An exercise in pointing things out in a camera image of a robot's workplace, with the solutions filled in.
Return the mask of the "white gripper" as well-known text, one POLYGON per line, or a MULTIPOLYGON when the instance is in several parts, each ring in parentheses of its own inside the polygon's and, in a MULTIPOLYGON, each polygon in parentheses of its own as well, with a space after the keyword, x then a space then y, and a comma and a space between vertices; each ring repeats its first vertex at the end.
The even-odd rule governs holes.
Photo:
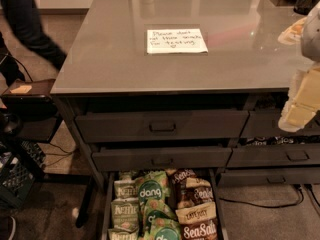
POLYGON ((292 77, 278 127, 286 132, 303 129, 320 110, 320 66, 298 70, 292 77))

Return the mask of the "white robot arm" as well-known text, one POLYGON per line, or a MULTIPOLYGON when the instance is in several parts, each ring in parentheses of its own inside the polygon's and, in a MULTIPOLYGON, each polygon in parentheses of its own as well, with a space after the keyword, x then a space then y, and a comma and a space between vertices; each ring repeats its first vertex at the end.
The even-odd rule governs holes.
POLYGON ((282 44, 299 44, 301 53, 314 64, 298 70, 292 77, 278 127, 286 132, 303 129, 320 111, 320 2, 308 15, 283 31, 278 37, 282 44))

